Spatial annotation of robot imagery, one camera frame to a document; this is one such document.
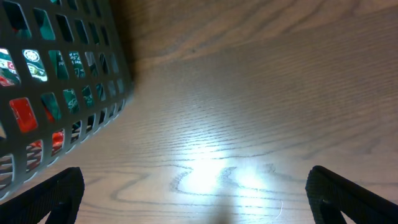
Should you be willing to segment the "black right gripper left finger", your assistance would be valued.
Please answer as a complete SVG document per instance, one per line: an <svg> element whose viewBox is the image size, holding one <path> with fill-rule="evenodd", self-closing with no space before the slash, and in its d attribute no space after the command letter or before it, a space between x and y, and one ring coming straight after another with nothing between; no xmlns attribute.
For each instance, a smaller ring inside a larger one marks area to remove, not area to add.
<svg viewBox="0 0 398 224"><path fill-rule="evenodd" d="M1 224L73 224L85 191L79 167L69 167L1 205Z"/></svg>

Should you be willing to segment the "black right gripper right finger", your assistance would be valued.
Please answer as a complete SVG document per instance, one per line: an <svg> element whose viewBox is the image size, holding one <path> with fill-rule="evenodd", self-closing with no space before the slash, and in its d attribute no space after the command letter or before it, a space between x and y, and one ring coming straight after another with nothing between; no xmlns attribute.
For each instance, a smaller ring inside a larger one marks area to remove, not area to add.
<svg viewBox="0 0 398 224"><path fill-rule="evenodd" d="M397 205L328 170L314 166L305 190L316 224L397 223Z"/></svg>

